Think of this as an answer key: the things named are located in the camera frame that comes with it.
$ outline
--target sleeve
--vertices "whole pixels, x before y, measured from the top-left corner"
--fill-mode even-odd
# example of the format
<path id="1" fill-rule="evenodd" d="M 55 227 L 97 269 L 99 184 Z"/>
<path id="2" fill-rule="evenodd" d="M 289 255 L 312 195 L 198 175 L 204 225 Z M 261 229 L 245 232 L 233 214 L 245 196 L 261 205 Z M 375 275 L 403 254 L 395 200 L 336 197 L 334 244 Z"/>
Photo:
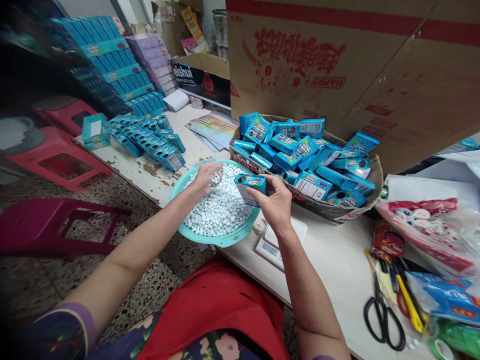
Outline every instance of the sleeve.
<path id="1" fill-rule="evenodd" d="M 82 360 L 95 347 L 92 315 L 79 303 L 66 303 L 30 324 L 23 342 L 36 359 Z"/>

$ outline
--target table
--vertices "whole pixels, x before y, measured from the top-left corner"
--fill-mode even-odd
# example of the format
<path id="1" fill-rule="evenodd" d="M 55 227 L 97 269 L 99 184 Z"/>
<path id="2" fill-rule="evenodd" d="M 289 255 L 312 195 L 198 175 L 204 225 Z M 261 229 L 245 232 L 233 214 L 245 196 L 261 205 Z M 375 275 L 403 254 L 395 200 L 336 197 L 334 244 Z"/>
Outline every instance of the table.
<path id="1" fill-rule="evenodd" d="M 226 150 L 210 151 L 185 127 L 190 120 L 208 113 L 206 109 L 197 110 L 190 105 L 176 113 L 165 113 L 186 148 L 183 154 L 185 166 L 177 173 L 160 167 L 146 155 L 133 158 L 115 142 L 112 142 L 112 146 L 93 150 L 91 153 L 145 196 L 164 207 L 169 202 L 171 190 L 179 177 L 193 164 L 209 158 L 230 158 L 230 153 Z M 80 136 L 75 140 L 82 144 Z M 303 247 L 330 295 L 350 352 L 363 360 L 434 359 L 424 344 L 415 352 L 408 348 L 396 352 L 388 345 L 376 342 L 367 330 L 363 308 L 374 294 L 374 281 L 364 249 L 369 248 L 372 243 L 372 221 L 361 215 L 343 225 L 335 226 L 296 204 L 292 204 L 291 214 L 308 225 Z M 260 212 L 252 232 L 245 239 L 227 248 L 217 248 L 217 251 L 291 307 L 285 274 L 254 252 L 266 224 Z M 404 316 L 398 317 L 403 323 L 408 344 L 414 331 L 409 331 L 411 326 Z M 374 330 L 375 318 L 372 313 Z"/>

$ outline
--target stool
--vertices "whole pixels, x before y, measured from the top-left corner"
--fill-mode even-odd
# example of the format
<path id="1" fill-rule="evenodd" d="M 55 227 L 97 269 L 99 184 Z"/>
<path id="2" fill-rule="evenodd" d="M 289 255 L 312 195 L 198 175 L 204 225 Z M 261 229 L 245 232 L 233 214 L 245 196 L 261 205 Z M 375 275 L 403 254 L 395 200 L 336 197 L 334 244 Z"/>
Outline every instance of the stool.
<path id="1" fill-rule="evenodd" d="M 74 137 L 82 134 L 84 118 L 97 114 L 82 100 L 70 96 L 51 96 L 32 108 L 50 125 L 57 127 L 61 124 Z"/>
<path id="2" fill-rule="evenodd" d="M 94 215 L 92 211 L 114 214 L 102 242 L 65 237 L 75 220 L 88 220 Z M 0 215 L 0 254 L 57 259 L 89 254 L 108 255 L 116 247 L 109 241 L 119 216 L 131 214 L 130 209 L 63 197 L 21 201 Z M 67 219 L 68 223 L 60 232 Z"/>
<path id="3" fill-rule="evenodd" d="M 100 173 L 111 176 L 113 174 L 107 166 L 97 160 L 88 151 L 82 149 L 74 143 L 72 137 L 67 133 L 57 129 L 56 127 L 43 127 L 40 129 L 45 140 L 39 146 L 16 155 L 7 155 L 6 158 L 12 163 L 21 166 L 31 172 L 40 175 L 41 177 L 57 183 L 58 185 L 67 188 L 74 193 L 81 193 L 85 189 L 79 187 L 79 184 L 98 175 Z M 91 166 L 93 169 L 77 176 L 71 180 L 60 176 L 58 172 L 53 172 L 40 165 L 40 162 L 47 160 L 59 154 L 67 154 L 85 164 Z"/>

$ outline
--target terrazzo floor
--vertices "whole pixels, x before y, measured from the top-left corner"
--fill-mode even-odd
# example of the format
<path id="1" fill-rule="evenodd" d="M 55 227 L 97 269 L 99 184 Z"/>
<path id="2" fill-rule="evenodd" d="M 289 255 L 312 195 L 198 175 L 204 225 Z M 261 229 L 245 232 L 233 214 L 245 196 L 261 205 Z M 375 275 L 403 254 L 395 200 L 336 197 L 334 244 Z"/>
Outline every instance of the terrazzo floor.
<path id="1" fill-rule="evenodd" d="M 75 194 L 41 177 L 27 177 L 0 186 L 0 211 L 22 200 L 57 197 L 132 209 L 130 218 L 118 222 L 112 244 L 121 242 L 159 211 L 157 205 L 116 174 L 99 175 L 83 187 L 83 193 Z M 100 241 L 109 223 L 109 215 L 95 215 L 88 222 L 74 223 L 67 237 Z M 177 232 L 123 302 L 99 344 L 109 343 L 158 310 L 175 288 L 214 253 L 211 248 L 200 251 L 196 243 Z M 79 256 L 73 260 L 0 257 L 0 306 L 13 326 L 25 325 L 64 299 L 103 259 L 103 255 Z M 284 308 L 285 346 L 292 359 L 299 359 L 295 318 L 290 308 Z"/>

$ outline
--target magenta stool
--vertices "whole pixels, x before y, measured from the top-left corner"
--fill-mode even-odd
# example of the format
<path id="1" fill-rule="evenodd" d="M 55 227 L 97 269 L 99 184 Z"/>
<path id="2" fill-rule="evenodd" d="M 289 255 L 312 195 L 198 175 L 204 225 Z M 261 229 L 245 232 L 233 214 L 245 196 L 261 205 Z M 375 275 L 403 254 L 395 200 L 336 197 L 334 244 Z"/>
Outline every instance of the magenta stool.
<path id="1" fill-rule="evenodd" d="M 74 137 L 82 134 L 84 118 L 97 114 L 82 100 L 70 96 L 51 96 L 32 108 L 50 125 L 57 127 L 60 124 Z"/>
<path id="2" fill-rule="evenodd" d="M 65 237 L 75 220 L 88 220 L 92 211 L 111 213 L 113 219 L 102 242 Z M 0 215 L 0 254 L 32 258 L 71 258 L 80 255 L 108 255 L 115 249 L 109 241 L 120 215 L 132 211 L 63 197 L 18 202 Z M 60 232 L 62 225 L 68 223 Z"/>
<path id="3" fill-rule="evenodd" d="M 101 161 L 97 160 L 88 151 L 75 144 L 72 140 L 72 137 L 67 133 L 57 129 L 56 127 L 43 127 L 40 129 L 40 131 L 45 136 L 45 140 L 39 146 L 16 155 L 7 155 L 6 158 L 12 163 L 30 170 L 31 172 L 38 174 L 41 177 L 50 180 L 51 182 L 57 183 L 58 185 L 61 185 L 64 188 L 73 191 L 74 193 L 83 192 L 85 189 L 79 187 L 79 184 L 94 177 L 95 175 L 104 173 L 111 176 L 113 174 L 112 170 L 110 170 Z M 58 173 L 50 171 L 40 165 L 42 161 L 59 154 L 70 155 L 71 157 L 91 166 L 93 169 L 71 180 L 68 180 L 60 176 Z"/>

